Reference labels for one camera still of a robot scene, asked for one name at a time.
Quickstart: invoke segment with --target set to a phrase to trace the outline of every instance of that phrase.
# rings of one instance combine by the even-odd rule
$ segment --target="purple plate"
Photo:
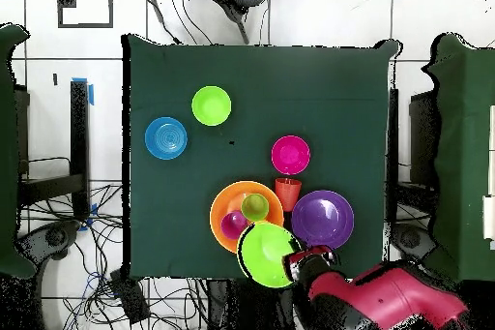
[[[342,246],[354,228],[354,213],[345,198],[332,191],[314,191],[292,210],[292,231],[309,246]]]

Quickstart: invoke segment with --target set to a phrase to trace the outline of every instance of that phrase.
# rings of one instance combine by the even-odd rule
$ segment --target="green cloth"
[[[483,239],[482,197],[488,195],[495,50],[473,49],[460,40],[455,34],[442,36],[427,68],[438,79],[442,118],[435,159],[440,200],[433,227],[441,246],[425,264],[456,282],[493,281],[495,252]]]
[[[153,45],[128,36],[131,49],[131,274],[241,278],[237,257],[210,230],[209,213],[227,185],[250,180],[271,189],[281,176],[271,149],[298,135],[311,150],[297,179],[301,194],[332,190],[355,213],[341,270],[356,276],[383,248],[388,66],[398,42],[378,48]],[[206,85],[232,100],[229,118],[200,124],[191,100]],[[178,158],[161,161],[144,134],[170,116],[188,132]]]
[[[17,190],[19,150],[17,145],[17,115],[15,111],[14,76],[11,58],[16,45],[29,35],[19,26],[0,26],[0,273],[18,278],[31,278],[36,268],[14,247],[17,236]]]

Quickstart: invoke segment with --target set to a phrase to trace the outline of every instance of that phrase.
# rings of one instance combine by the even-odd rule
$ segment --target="floor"
[[[167,28],[187,45],[193,44],[177,17],[172,0],[158,0]],[[182,0],[174,0],[181,19],[200,45],[206,38],[186,18]],[[190,18],[214,42],[242,45],[237,26],[223,10],[209,0],[185,0]],[[456,32],[474,46],[489,46],[495,41],[495,0],[270,0],[249,10],[246,30],[250,43],[271,45],[373,46],[384,39],[402,42],[403,50],[395,67],[399,89],[399,168],[402,181],[409,180],[410,142],[408,104],[414,94],[433,88],[421,71],[430,57],[430,46],[443,32]],[[93,203],[102,195],[110,196],[121,186],[121,34],[133,33],[159,44],[171,39],[159,24],[146,0],[113,0],[113,28],[72,29],[57,27],[56,0],[0,0],[0,23],[25,26],[31,37],[14,52],[12,68],[18,83],[27,85],[31,94],[29,116],[29,155],[31,160],[70,155],[70,81],[87,77],[94,85],[94,104],[90,105],[90,178]],[[108,22],[107,1],[77,0],[77,7],[64,10],[64,22]],[[32,178],[68,173],[64,160],[32,163]],[[43,222],[40,208],[23,211],[21,233]],[[117,192],[105,203],[104,214],[122,215],[121,196]],[[103,233],[103,223],[94,229]],[[111,241],[105,241],[108,270],[120,266],[119,241],[122,230],[114,227]],[[50,261],[45,271],[42,296],[48,330],[63,330],[81,297],[90,292],[86,268],[97,270],[95,242],[90,231],[79,231],[77,244],[61,261]],[[181,320],[192,315],[194,306],[185,294],[188,282],[168,278],[141,282],[155,316],[176,316],[182,328],[198,329],[199,320]],[[166,302],[161,298],[166,294]],[[112,309],[112,319],[122,315]],[[128,321],[114,323],[115,330],[171,330],[172,325],[158,317],[129,326]],[[91,330],[110,330],[108,325],[93,325]]]

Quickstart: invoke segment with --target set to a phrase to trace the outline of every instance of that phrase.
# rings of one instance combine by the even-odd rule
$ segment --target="lime green bowl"
[[[241,205],[241,212],[246,219],[256,222],[263,221],[270,211],[268,199],[262,194],[250,194],[246,196]]]
[[[203,87],[192,98],[194,117],[209,127],[224,122],[230,114],[230,109],[230,97],[216,86]]]
[[[245,229],[237,244],[237,260],[248,278],[260,285],[282,288],[291,285],[283,257],[295,252],[294,236],[281,226],[255,222]]]

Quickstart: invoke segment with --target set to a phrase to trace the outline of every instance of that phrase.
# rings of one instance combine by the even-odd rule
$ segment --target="magenta bowl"
[[[220,222],[221,231],[229,239],[238,239],[248,226],[249,221],[241,211],[228,213]]]
[[[309,164],[310,156],[307,143],[295,135],[283,136],[272,148],[272,163],[284,175],[302,172]]]

